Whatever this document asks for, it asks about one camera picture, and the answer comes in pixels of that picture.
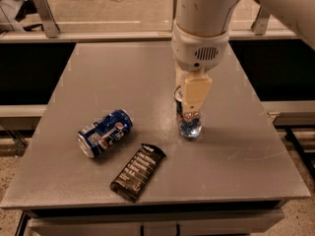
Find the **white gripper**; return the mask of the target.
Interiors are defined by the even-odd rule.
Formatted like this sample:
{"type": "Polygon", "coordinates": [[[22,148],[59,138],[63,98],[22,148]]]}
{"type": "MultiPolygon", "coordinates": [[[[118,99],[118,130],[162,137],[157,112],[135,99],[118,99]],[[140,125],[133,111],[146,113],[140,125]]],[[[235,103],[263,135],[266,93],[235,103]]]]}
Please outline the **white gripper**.
{"type": "Polygon", "coordinates": [[[175,95],[183,95],[184,112],[200,110],[213,83],[204,70],[209,71],[221,62],[228,40],[226,21],[194,24],[192,29],[174,21],[171,46],[177,63],[175,95]]]}

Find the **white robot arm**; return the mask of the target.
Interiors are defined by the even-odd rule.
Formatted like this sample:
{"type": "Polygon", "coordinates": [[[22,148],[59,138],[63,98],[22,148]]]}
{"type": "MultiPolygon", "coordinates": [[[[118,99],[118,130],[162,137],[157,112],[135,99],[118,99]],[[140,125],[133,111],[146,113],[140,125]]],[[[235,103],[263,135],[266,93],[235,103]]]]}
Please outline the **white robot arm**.
{"type": "Polygon", "coordinates": [[[229,32],[247,30],[259,8],[315,47],[315,0],[177,0],[171,44],[185,112],[205,101],[212,84],[207,72],[221,62],[229,32]]]}

